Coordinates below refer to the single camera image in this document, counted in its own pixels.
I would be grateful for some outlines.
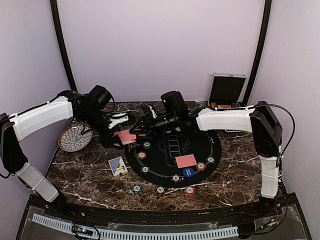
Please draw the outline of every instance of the black pole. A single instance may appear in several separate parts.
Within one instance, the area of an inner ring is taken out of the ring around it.
[[[74,79],[74,76],[72,74],[72,70],[70,67],[70,62],[69,62],[69,58],[68,58],[68,54],[67,54],[65,40],[64,40],[63,33],[62,33],[57,0],[50,0],[50,4],[51,4],[51,12],[52,12],[52,18],[53,18],[56,39],[58,41],[65,73],[68,78],[71,90],[78,91],[77,86],[76,86],[76,82],[75,82],[75,79]]]
[[[248,104],[250,94],[251,94],[252,89],[255,84],[262,52],[264,50],[264,45],[265,45],[265,40],[266,40],[266,35],[267,35],[267,30],[268,30],[268,23],[269,23],[269,18],[270,18],[270,12],[271,12],[271,4],[272,4],[272,0],[265,0],[265,2],[264,2],[264,11],[263,11],[262,24],[261,24],[258,45],[256,47],[255,57],[254,57],[250,77],[248,80],[248,85],[246,87],[244,97],[242,100],[242,102],[246,105]]]

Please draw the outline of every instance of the patterned bowl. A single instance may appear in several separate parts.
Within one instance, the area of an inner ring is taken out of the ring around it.
[[[66,128],[59,137],[59,147],[66,152],[76,152],[83,149],[88,145],[94,135],[93,131],[88,131],[82,135],[81,132],[83,129],[85,132],[91,128],[89,125],[82,123],[77,123]]]

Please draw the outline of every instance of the brown marble tabletop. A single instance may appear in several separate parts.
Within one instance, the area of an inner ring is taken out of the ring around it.
[[[139,119],[146,102],[116,103],[115,112],[130,111]],[[152,103],[164,112],[161,102]],[[189,109],[203,103],[188,102]],[[222,157],[216,171],[202,183],[193,185],[195,194],[187,197],[184,188],[169,188],[157,196],[157,185],[138,176],[126,160],[124,150],[103,148],[95,132],[91,142],[77,152],[58,149],[48,170],[48,179],[67,197],[69,203],[85,206],[139,211],[184,211],[236,206],[259,200],[260,160],[253,136],[247,132],[217,131]],[[122,156],[128,174],[114,178],[108,160]],[[143,186],[141,196],[133,195],[132,186]]]

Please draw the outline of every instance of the black round mat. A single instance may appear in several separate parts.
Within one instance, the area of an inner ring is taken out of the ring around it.
[[[145,149],[144,142],[150,142],[151,148]],[[183,188],[200,183],[216,170],[221,159],[221,143],[214,130],[193,130],[185,134],[174,131],[164,133],[163,137],[157,140],[148,135],[138,136],[135,143],[140,146],[135,149],[131,149],[129,145],[125,146],[126,159],[131,169],[148,182],[169,188]],[[146,153],[144,159],[137,157],[140,152]],[[178,168],[176,157],[191,154],[197,163],[204,163],[206,168],[204,171],[198,171],[197,166],[190,166],[189,168],[194,170],[194,175],[185,177],[183,174],[185,168]],[[207,162],[208,157],[213,157],[214,163]],[[149,168],[149,172],[142,172],[144,166]],[[177,183],[172,181],[173,175],[179,175],[181,181]]]

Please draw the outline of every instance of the green poker chip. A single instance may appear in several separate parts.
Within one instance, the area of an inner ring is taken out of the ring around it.
[[[145,149],[151,148],[151,142],[149,142],[149,141],[145,141],[142,145],[143,145],[143,147],[144,147]]]
[[[208,156],[208,157],[206,158],[206,161],[207,161],[208,163],[210,163],[210,164],[213,164],[216,160],[215,160],[215,158],[214,158],[213,156]]]
[[[132,187],[133,195],[141,195],[144,191],[144,188],[141,185],[134,185]]]

